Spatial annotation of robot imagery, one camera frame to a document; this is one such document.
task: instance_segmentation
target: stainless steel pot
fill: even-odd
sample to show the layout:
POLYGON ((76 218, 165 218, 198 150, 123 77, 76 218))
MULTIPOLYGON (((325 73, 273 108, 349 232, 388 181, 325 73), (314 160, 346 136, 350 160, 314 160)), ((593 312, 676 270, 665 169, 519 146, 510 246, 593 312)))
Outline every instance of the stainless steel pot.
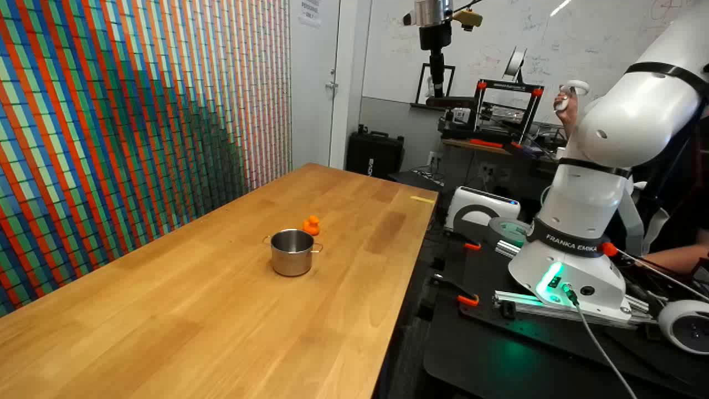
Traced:
POLYGON ((271 237, 271 266, 286 277, 306 274, 312 266, 314 239, 296 228, 279 231, 271 237))

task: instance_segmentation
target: person's hand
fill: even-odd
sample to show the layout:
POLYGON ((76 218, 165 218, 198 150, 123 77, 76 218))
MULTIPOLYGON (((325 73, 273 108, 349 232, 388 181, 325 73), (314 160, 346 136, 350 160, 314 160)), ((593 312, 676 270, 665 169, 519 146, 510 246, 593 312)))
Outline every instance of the person's hand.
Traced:
POLYGON ((579 95, 573 90, 559 90, 553 97, 556 117, 562 125, 562 131, 570 136, 579 121, 579 95))

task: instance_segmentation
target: colorful wall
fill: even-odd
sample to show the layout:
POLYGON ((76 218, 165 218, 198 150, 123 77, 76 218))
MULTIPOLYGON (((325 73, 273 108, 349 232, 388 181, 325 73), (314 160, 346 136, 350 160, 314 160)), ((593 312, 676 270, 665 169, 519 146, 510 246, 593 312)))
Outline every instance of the colorful wall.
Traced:
POLYGON ((286 174, 286 0, 0 0, 0 314, 286 174))

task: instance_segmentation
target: wooden table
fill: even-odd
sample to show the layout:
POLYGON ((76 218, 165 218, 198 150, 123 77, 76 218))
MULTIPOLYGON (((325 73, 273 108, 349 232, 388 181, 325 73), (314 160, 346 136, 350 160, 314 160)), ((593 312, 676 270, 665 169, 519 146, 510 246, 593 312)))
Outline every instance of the wooden table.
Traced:
POLYGON ((0 397, 370 397, 435 193, 304 166, 0 320, 0 397), (321 219, 304 277, 268 234, 321 219))

